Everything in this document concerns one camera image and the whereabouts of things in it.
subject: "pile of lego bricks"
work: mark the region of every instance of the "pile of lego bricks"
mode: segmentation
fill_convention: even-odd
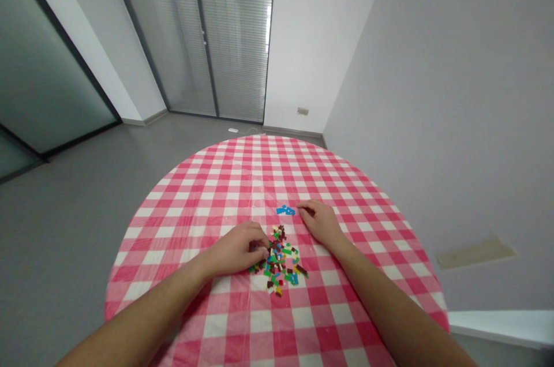
[[[287,240],[285,228],[283,226],[273,226],[273,238],[270,241],[269,257],[267,260],[250,267],[250,273],[258,273],[261,270],[264,271],[264,275],[269,277],[267,282],[267,290],[269,293],[275,292],[278,297],[282,296],[281,286],[285,282],[290,282],[293,286],[298,284],[298,275],[302,274],[307,279],[309,278],[306,269],[299,265],[300,253],[299,251],[291,247],[290,243],[282,245],[282,242]]]

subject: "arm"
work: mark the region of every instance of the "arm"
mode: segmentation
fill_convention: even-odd
[[[394,361],[400,366],[476,366],[429,315],[367,259],[342,233],[331,207],[298,204],[313,236],[337,258]]]
[[[250,252],[252,242],[264,248]],[[233,274],[266,258],[268,247],[259,224],[239,224],[101,326],[58,366],[146,365],[204,285],[214,276]]]

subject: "finger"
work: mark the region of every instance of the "finger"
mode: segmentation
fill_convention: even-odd
[[[264,231],[261,229],[261,227],[258,228],[252,228],[248,230],[248,241],[255,241],[259,242],[264,245],[264,247],[269,247],[269,239],[267,238],[267,234],[264,233]]]
[[[310,213],[303,208],[300,208],[299,211],[300,211],[300,217],[302,217],[302,220],[304,220],[304,223],[306,223],[306,225],[310,227],[310,225],[313,223],[313,217],[310,216]]]
[[[253,222],[253,221],[243,222],[241,225],[244,226],[244,227],[247,227],[249,229],[250,228],[252,228],[252,229],[261,229],[260,223],[256,223],[256,222]]]
[[[298,203],[296,205],[296,208],[307,208],[307,209],[315,211],[315,204],[312,202],[312,200],[303,201],[301,203]]]
[[[260,260],[267,259],[269,257],[269,252],[267,249],[259,249],[255,252],[250,252],[245,257],[245,267],[252,266],[253,264],[258,263]]]

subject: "hand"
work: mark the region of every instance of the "hand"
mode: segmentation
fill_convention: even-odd
[[[310,233],[327,249],[346,239],[336,219],[335,211],[329,205],[317,200],[303,201],[296,206]]]
[[[261,226],[250,221],[233,227],[201,257],[208,276],[212,278],[231,275],[258,263],[269,256],[267,248],[269,239]]]

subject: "table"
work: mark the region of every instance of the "table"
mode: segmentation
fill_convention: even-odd
[[[388,196],[330,151],[278,136],[210,146],[171,170],[136,212],[115,259],[106,320],[214,244],[237,223],[286,228],[309,279],[264,290],[262,274],[217,278],[195,299],[155,365],[393,366],[337,261],[300,214],[276,213],[309,198],[332,205],[346,236],[448,331],[429,259]]]

